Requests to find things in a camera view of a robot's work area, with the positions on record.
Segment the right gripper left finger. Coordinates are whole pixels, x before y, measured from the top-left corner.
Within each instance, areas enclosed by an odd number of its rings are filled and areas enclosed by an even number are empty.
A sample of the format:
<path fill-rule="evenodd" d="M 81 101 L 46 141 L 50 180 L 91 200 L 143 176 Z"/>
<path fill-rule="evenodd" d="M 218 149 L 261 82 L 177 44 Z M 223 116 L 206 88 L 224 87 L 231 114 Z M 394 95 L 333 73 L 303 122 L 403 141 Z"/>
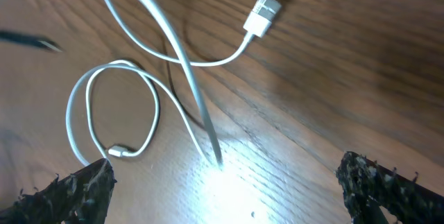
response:
<path fill-rule="evenodd" d="M 109 160 L 99 159 L 33 195 L 21 194 L 1 210 L 1 222 L 104 224 L 116 183 Z"/>

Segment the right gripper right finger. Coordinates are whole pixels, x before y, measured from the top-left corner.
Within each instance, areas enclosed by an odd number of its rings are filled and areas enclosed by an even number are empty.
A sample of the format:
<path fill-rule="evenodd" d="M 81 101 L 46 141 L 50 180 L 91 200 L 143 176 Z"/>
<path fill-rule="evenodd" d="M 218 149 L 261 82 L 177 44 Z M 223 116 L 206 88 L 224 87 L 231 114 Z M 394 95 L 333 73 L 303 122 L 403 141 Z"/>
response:
<path fill-rule="evenodd" d="M 387 223 L 381 208 L 399 223 L 442 223 L 443 197 L 365 156 L 348 151 L 336 170 L 352 223 Z"/>

